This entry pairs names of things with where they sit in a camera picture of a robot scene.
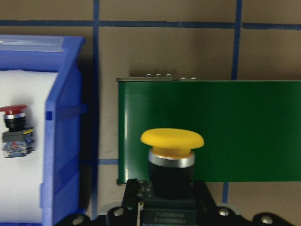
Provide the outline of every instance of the yellow push button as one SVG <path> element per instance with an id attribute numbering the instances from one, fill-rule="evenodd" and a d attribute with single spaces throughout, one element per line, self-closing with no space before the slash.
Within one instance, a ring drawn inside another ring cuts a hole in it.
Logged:
<path id="1" fill-rule="evenodd" d="M 204 146 L 201 135 L 185 129 L 150 129 L 141 135 L 141 141 L 152 146 L 154 154 L 173 158 L 182 158 L 191 149 Z"/>

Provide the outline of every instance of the screw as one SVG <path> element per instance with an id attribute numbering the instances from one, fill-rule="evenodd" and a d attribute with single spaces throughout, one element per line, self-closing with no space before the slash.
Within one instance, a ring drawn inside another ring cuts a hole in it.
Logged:
<path id="1" fill-rule="evenodd" d="M 83 216 L 77 216 L 73 221 L 72 221 L 72 224 L 73 225 L 80 225 L 81 223 L 84 222 L 84 217 Z"/>
<path id="2" fill-rule="evenodd" d="M 268 215 L 263 215 L 260 220 L 262 223 L 267 224 L 267 225 L 273 224 L 273 219 Z"/>
<path id="3" fill-rule="evenodd" d="M 119 217 L 124 214 L 124 209 L 119 207 L 117 210 L 114 211 L 114 216 Z"/>
<path id="4" fill-rule="evenodd" d="M 229 213 L 229 210 L 227 208 L 220 208 L 220 210 L 218 211 L 218 213 L 221 215 L 221 216 L 228 216 L 230 213 Z"/>

